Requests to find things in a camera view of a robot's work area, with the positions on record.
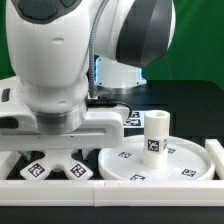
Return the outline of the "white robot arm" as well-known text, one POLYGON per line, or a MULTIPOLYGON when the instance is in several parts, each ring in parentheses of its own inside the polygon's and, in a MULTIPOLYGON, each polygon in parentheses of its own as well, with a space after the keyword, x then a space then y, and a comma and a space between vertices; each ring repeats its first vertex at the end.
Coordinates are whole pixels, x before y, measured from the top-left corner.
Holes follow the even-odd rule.
POLYGON ((120 145, 128 111, 95 104, 94 58, 146 67, 175 20, 173 0, 6 0, 15 74, 0 80, 0 151, 120 145))

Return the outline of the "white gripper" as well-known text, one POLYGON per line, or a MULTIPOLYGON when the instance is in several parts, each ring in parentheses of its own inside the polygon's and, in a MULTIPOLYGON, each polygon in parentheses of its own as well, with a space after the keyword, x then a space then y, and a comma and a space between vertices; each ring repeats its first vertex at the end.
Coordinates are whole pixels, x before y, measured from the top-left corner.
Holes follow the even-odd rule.
POLYGON ((119 146, 127 106, 91 106, 87 113, 32 112, 19 101, 16 77, 0 80, 0 151, 46 151, 119 146))

